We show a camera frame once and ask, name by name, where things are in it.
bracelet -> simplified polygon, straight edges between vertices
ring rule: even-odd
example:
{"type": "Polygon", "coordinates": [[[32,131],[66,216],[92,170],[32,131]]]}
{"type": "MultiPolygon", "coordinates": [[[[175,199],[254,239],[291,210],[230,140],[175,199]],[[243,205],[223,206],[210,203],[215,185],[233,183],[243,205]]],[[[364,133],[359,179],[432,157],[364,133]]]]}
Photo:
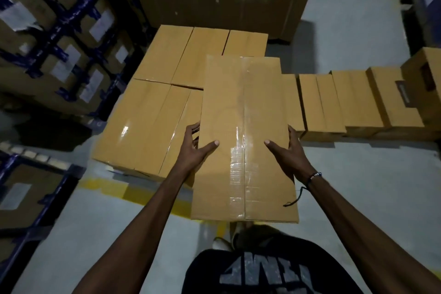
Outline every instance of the bracelet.
{"type": "Polygon", "coordinates": [[[321,172],[316,172],[312,176],[310,176],[308,178],[308,180],[306,180],[306,183],[305,183],[306,189],[309,190],[309,184],[311,184],[312,179],[314,179],[315,177],[321,177],[321,176],[322,176],[321,172]]]}

right hand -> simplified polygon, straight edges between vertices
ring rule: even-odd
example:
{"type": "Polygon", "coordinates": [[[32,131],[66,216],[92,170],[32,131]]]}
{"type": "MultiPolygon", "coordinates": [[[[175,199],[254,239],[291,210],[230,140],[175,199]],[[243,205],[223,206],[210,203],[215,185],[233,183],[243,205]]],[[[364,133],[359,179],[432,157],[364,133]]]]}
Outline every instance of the right hand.
{"type": "Polygon", "coordinates": [[[279,163],[283,172],[294,181],[296,177],[301,183],[305,184],[307,180],[317,172],[306,158],[303,147],[295,134],[295,129],[288,125],[289,145],[288,149],[278,146],[270,140],[264,143],[273,153],[276,161],[279,163]]]}

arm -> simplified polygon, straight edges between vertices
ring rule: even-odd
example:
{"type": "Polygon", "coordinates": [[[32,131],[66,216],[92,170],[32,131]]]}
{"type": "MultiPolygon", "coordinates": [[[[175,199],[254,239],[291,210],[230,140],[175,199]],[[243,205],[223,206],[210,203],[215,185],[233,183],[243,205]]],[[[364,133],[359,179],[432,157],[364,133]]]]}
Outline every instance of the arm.
{"type": "MultiPolygon", "coordinates": [[[[272,141],[265,141],[265,145],[285,174],[305,184],[317,170],[306,158],[295,130],[291,126],[288,129],[288,149],[272,141]]],[[[326,180],[314,178],[309,191],[373,293],[441,293],[441,281],[432,272],[355,209],[326,180]]]]}
{"type": "Polygon", "coordinates": [[[175,198],[185,178],[214,151],[219,141],[197,149],[192,134],[199,123],[185,131],[176,164],[156,193],[130,222],[106,253],[81,279],[74,294],[139,293],[149,272],[175,198]]]}

person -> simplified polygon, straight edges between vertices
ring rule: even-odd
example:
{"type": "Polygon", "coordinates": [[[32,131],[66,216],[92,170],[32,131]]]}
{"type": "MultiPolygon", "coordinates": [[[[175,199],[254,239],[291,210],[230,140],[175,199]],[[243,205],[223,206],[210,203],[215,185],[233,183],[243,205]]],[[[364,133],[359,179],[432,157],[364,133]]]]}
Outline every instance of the person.
{"type": "MultiPolygon", "coordinates": [[[[86,273],[75,294],[140,291],[181,185],[219,145],[213,141],[198,148],[198,140],[192,137],[197,130],[199,123],[187,127],[168,177],[86,273]]],[[[306,158],[295,130],[289,126],[288,132],[288,149],[262,141],[284,173],[310,191],[371,291],[441,293],[441,281],[335,191],[306,158]]],[[[266,227],[261,230],[254,225],[239,232],[233,251],[201,252],[187,270],[182,293],[361,293],[345,269],[322,248],[266,227]]]]}

hand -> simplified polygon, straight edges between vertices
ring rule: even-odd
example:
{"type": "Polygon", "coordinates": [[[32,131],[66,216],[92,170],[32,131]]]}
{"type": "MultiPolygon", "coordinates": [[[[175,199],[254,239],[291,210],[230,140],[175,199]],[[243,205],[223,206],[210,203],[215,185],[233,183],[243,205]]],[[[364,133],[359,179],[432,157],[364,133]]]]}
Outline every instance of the hand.
{"type": "Polygon", "coordinates": [[[199,137],[193,140],[192,135],[199,131],[200,124],[201,122],[188,125],[185,129],[184,141],[182,142],[176,164],[173,167],[174,170],[185,176],[201,164],[204,158],[219,145],[219,141],[213,141],[198,149],[199,137]]]}
{"type": "Polygon", "coordinates": [[[317,172],[312,167],[308,158],[306,158],[303,147],[295,134],[294,128],[288,125],[289,131],[289,146],[288,149],[278,146],[273,141],[266,140],[264,143],[266,147],[273,153],[283,172],[293,180],[294,176],[301,183],[306,181],[317,172]]]}

